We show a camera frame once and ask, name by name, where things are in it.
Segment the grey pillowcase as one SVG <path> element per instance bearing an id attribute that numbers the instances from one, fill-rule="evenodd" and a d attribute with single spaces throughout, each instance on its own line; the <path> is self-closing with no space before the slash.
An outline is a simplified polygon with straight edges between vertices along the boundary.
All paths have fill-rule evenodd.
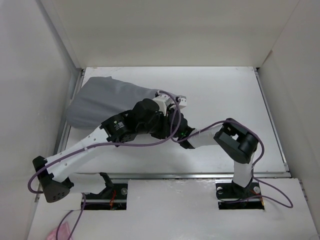
<path id="1" fill-rule="evenodd" d="M 158 89 L 95 76 L 82 86 L 66 110 L 66 122 L 76 129 L 94 130 L 103 121 L 132 110 L 136 103 L 151 99 Z"/>

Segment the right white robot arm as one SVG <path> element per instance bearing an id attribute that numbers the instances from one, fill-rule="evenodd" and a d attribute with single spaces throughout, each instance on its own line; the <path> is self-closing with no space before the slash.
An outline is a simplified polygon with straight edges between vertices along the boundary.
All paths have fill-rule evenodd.
<path id="1" fill-rule="evenodd" d="M 233 160 L 233 194 L 243 197 L 250 191 L 253 157 L 259 143 L 253 132 L 233 118 L 215 122 L 203 129 L 190 127 L 183 114 L 176 110 L 169 113 L 168 119 L 171 133 L 178 128 L 173 138 L 184 149 L 221 147 Z"/>

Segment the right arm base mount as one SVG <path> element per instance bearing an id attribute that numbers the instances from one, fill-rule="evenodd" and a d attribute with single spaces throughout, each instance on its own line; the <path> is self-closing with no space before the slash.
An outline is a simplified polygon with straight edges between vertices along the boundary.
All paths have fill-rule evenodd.
<path id="1" fill-rule="evenodd" d="M 219 210 L 264 210 L 259 183 L 243 188 L 233 182 L 215 184 Z"/>

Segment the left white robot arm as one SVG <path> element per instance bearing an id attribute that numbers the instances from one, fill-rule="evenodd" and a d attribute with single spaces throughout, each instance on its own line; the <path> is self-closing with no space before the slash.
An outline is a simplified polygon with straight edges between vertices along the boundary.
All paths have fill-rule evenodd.
<path id="1" fill-rule="evenodd" d="M 171 137 L 167 126 L 176 100 L 167 94 L 153 99 L 145 98 L 133 109 L 111 116 L 92 133 L 74 146 L 56 155 L 36 157 L 32 164 L 39 180 L 42 194 L 48 203 L 62 200 L 71 192 L 107 198 L 114 191 L 114 184 L 106 172 L 77 173 L 77 170 L 99 155 L 99 147 L 140 147 L 133 143 L 138 135 L 151 135 L 157 145 Z"/>

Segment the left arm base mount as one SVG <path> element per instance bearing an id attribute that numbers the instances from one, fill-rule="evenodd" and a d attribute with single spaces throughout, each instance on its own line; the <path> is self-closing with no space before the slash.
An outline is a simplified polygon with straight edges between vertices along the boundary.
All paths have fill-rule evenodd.
<path id="1" fill-rule="evenodd" d="M 124 181 L 112 182 L 105 172 L 98 174 L 102 181 L 102 190 L 98 193 L 86 193 L 81 207 L 87 211 L 124 211 L 127 209 L 128 183 Z"/>

